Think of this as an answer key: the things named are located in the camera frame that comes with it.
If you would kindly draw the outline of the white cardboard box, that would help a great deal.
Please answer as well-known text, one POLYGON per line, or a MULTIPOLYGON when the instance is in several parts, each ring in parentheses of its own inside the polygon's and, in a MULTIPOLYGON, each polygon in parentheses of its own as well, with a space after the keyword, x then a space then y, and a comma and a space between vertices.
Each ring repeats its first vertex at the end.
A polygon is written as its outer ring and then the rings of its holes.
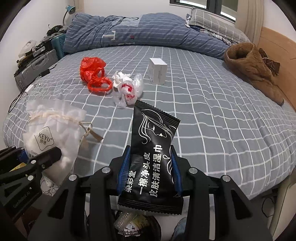
POLYGON ((148 76, 152 84, 165 84, 168 65, 161 58, 150 58, 148 76))

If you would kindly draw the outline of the blue striped quilt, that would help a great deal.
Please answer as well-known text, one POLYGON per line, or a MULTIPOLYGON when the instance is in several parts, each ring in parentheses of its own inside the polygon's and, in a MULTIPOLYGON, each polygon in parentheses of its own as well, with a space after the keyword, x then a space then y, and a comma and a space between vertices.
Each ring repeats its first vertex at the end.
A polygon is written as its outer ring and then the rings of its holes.
POLYGON ((185 25, 171 13, 137 17, 92 16, 78 13, 68 27, 64 50, 76 53, 120 45, 149 45, 179 48, 223 59, 228 45, 222 40, 185 25))

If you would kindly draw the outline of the red plastic bag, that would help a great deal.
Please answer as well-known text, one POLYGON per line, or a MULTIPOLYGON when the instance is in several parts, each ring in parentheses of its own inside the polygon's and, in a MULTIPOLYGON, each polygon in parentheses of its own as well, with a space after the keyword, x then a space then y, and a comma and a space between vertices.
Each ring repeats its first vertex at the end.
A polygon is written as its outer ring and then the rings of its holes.
POLYGON ((105 76, 106 63, 98 57, 84 57, 80 63, 80 77, 91 92, 112 90, 112 81, 105 76))

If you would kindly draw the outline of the grey checked pillow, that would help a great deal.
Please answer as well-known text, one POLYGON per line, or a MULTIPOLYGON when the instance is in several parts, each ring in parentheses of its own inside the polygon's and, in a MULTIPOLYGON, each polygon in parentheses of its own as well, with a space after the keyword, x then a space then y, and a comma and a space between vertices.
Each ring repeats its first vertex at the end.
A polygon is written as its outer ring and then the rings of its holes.
POLYGON ((201 9, 192 9, 191 15, 187 18, 187 25, 220 39, 229 46, 250 42, 241 30, 220 21, 201 9))

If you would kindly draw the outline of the beige curtain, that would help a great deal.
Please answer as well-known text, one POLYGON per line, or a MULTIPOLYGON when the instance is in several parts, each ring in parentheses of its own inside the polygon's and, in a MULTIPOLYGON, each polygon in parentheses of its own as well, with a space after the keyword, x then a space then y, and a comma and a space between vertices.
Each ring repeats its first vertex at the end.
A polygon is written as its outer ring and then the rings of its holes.
POLYGON ((238 0, 235 27, 255 45, 259 43, 263 17, 263 0, 238 0))

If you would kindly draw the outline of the clear bag with red print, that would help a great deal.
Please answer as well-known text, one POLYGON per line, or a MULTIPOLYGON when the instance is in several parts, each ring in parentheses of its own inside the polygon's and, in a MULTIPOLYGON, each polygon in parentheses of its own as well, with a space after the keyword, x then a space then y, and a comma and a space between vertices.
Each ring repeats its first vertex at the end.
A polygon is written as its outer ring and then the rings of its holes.
POLYGON ((119 108, 134 105, 141 97, 144 90, 144 82, 141 74, 137 74, 132 81, 125 81, 118 88, 114 88, 113 101, 119 108))

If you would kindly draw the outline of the yellow white snack packet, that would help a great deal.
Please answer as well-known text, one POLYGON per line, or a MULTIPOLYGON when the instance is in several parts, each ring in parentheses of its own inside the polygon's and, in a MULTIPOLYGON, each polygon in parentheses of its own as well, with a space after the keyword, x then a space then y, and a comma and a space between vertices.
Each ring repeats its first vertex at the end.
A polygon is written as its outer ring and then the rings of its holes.
POLYGON ((148 220, 142 214, 137 215, 127 226, 126 228, 118 232, 119 235, 124 237, 138 237, 141 235, 143 228, 149 225, 148 220))

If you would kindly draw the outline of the grey suitcase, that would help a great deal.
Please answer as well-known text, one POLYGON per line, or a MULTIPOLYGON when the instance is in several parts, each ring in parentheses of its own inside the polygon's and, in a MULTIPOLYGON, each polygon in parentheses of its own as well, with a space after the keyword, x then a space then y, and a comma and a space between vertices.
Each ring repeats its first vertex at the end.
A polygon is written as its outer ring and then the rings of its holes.
POLYGON ((18 89, 22 91, 42 72, 49 69, 58 61, 56 50, 53 49, 33 59, 25 67, 18 69, 15 74, 15 81, 18 89))

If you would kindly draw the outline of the crumpled white tissue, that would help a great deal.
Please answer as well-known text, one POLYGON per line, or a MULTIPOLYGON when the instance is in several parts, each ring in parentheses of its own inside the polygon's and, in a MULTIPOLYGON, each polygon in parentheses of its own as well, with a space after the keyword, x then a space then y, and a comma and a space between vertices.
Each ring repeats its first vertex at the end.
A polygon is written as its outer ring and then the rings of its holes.
POLYGON ((113 87, 118 88, 125 81, 132 81, 131 74, 124 74, 122 72, 116 71, 114 75, 112 75, 113 79, 113 87))

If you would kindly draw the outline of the wooden headboard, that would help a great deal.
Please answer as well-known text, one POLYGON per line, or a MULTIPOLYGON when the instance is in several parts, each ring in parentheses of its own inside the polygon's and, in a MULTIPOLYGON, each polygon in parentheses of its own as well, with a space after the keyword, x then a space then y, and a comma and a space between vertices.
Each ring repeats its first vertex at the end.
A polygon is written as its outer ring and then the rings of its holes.
POLYGON ((295 108, 295 42, 274 30, 262 27, 258 47, 264 49, 270 59, 280 63, 279 75, 274 80, 285 100, 295 108))

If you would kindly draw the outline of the teal desk lamp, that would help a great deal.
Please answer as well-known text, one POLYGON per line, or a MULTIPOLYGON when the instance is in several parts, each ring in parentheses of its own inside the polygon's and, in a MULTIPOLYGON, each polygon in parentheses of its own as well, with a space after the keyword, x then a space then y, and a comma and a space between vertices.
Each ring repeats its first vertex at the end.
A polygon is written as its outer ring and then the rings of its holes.
POLYGON ((66 16, 74 14, 76 11, 76 7, 68 5, 65 9, 66 9, 66 12, 65 12, 65 14, 63 16, 63 20, 62 20, 63 25, 65 25, 66 16))

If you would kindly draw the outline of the KEYU cotton pad bag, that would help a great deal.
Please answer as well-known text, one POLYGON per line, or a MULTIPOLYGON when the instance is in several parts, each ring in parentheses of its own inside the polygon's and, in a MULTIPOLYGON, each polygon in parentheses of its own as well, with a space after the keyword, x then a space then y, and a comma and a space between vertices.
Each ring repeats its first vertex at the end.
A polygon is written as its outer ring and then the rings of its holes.
POLYGON ((23 133, 23 144, 31 158, 53 147, 61 150, 59 161, 45 169, 45 176, 61 185, 72 172, 80 147, 88 148, 89 135, 100 142, 103 137, 92 130, 91 122, 86 122, 86 111, 58 100, 35 99, 26 104, 29 120, 23 133))

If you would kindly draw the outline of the grey checked bed sheet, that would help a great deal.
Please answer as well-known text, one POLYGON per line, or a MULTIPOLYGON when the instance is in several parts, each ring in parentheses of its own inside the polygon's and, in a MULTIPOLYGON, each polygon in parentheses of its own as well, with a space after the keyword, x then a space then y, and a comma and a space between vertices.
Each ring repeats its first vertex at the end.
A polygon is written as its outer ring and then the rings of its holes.
POLYGON ((168 47, 109 47, 64 57, 8 114, 6 145, 23 145, 28 100, 62 99, 84 109, 86 121, 103 137, 98 143, 89 136, 88 148, 79 150, 78 175, 91 175, 123 153, 130 144, 133 109, 118 108, 110 94, 89 92, 79 75, 84 57, 104 60, 107 75, 142 74, 142 101, 181 121, 172 142, 178 155, 207 175, 231 176, 247 197, 278 185, 294 170, 295 111, 289 104, 277 105, 229 72, 222 60, 168 47), (150 58, 167 63, 165 84, 149 80, 150 58))

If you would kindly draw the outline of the black wet wipe packet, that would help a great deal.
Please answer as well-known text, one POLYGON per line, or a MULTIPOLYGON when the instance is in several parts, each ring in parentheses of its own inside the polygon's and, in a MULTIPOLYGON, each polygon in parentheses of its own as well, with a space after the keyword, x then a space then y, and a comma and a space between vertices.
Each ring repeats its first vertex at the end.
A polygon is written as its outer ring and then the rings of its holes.
POLYGON ((175 190, 171 142, 180 120, 137 100, 133 109, 130 164, 118 204, 152 213, 180 215, 183 198, 175 190))

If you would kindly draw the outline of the brown fleece jacket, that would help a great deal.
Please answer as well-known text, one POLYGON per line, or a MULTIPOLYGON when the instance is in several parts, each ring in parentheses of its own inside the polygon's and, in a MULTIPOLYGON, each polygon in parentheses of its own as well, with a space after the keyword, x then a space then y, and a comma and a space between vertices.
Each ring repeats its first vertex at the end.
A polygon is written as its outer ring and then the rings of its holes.
POLYGON ((280 63, 269 59, 262 48, 253 43, 239 43, 224 53, 227 67, 236 76, 261 91, 266 97, 282 106, 285 102, 276 81, 280 63))

